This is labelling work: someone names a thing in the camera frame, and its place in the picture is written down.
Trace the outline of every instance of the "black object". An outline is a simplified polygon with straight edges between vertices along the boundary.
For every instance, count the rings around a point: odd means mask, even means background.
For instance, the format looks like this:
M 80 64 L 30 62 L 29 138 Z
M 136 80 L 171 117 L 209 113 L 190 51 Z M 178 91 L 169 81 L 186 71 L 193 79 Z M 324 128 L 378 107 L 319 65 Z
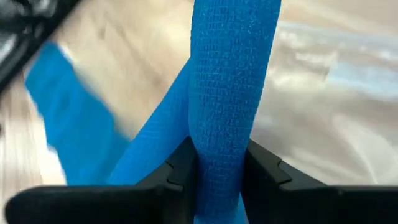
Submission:
M 42 0 L 3 0 L 0 7 L 2 38 L 15 36 L 12 49 L 0 58 L 0 92 L 22 70 L 80 0 L 49 0 L 48 10 L 36 12 Z M 6 43 L 0 41 L 0 49 Z
M 9 224 L 193 223 L 197 155 L 190 138 L 135 186 L 36 187 L 6 205 Z
M 197 155 L 187 138 L 134 187 L 39 187 L 12 198 L 9 224 L 193 223 Z M 398 223 L 398 187 L 327 186 L 250 141 L 242 197 L 250 224 Z
M 327 186 L 253 141 L 241 193 L 250 224 L 398 223 L 398 187 Z

